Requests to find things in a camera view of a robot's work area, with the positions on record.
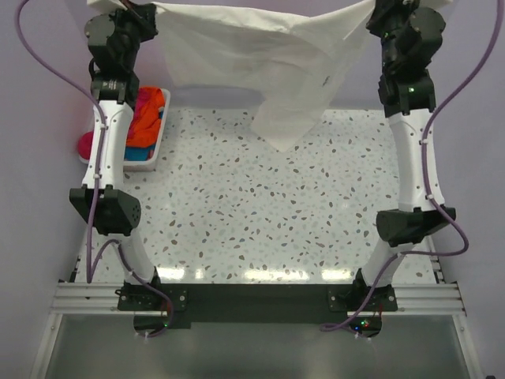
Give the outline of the white t-shirt red print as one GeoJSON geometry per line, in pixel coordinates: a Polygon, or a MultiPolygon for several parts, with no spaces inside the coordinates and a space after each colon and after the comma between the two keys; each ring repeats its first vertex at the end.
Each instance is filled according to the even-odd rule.
{"type": "Polygon", "coordinates": [[[259,92],[251,129],[285,152],[320,120],[362,56],[374,1],[307,17],[263,9],[156,4],[171,80],[259,92]]]}

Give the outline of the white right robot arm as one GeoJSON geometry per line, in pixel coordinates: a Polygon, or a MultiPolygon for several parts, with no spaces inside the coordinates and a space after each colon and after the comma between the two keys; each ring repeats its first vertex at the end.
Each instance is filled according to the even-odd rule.
{"type": "Polygon", "coordinates": [[[382,47],[378,93],[395,141],[399,195],[397,208],[378,212],[379,240],[353,282],[351,299],[360,310],[377,304],[406,251],[456,217],[439,186],[428,125],[436,109],[428,65],[441,48],[445,27],[441,14],[419,1],[377,1],[366,25],[382,47]]]}

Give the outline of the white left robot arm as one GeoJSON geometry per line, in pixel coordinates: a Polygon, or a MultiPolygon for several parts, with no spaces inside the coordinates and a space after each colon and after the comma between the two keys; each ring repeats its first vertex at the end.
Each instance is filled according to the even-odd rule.
{"type": "Polygon", "coordinates": [[[156,7],[121,1],[115,9],[93,17],[84,27],[92,59],[91,77],[94,127],[88,168],[82,184],[69,191],[69,200],[87,223],[86,280],[91,282],[104,250],[92,252],[94,233],[114,245],[125,281],[140,285],[135,299],[146,310],[163,302],[163,290],[152,282],[157,270],[149,259],[138,230],[140,201],[123,190],[124,155],[133,120],[139,79],[134,72],[143,42],[158,30],[156,7]]]}

